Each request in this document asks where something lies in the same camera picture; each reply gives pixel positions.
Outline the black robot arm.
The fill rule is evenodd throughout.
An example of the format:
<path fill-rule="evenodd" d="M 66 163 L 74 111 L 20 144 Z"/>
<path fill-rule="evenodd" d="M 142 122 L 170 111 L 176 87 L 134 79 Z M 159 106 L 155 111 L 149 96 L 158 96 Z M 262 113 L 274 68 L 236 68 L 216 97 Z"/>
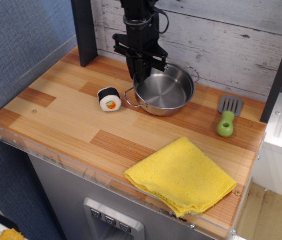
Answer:
<path fill-rule="evenodd" d="M 164 72 L 168 53 L 158 44 L 160 35 L 159 16 L 167 14 L 155 7 L 155 0 L 122 0 L 123 23 L 126 34 L 114 34 L 114 52 L 126 58 L 130 77 L 135 83 L 145 81 L 153 69 Z"/>

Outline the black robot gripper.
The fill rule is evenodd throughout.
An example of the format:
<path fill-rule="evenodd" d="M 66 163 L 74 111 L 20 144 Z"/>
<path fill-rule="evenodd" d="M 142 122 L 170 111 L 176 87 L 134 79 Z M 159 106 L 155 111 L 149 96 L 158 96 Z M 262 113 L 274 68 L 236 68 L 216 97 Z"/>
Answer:
<path fill-rule="evenodd" d="M 131 79 L 137 73 L 137 83 L 150 75 L 151 69 L 165 71 L 168 53 L 158 44 L 159 33 L 154 26 L 142 29 L 127 27 L 126 34 L 114 34 L 114 52 L 126 58 Z"/>

